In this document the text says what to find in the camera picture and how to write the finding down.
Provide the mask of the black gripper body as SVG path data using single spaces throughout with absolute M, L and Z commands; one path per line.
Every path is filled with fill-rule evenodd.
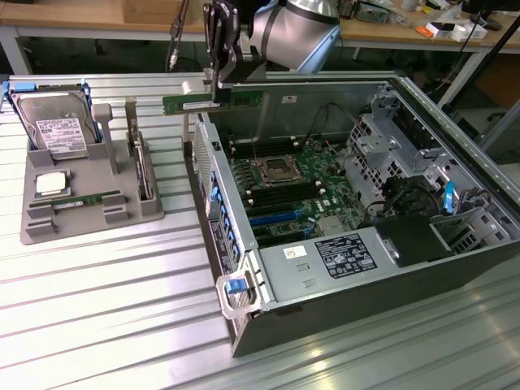
M 203 4 L 206 47 L 209 55 L 229 51 L 240 30 L 236 1 L 210 1 Z

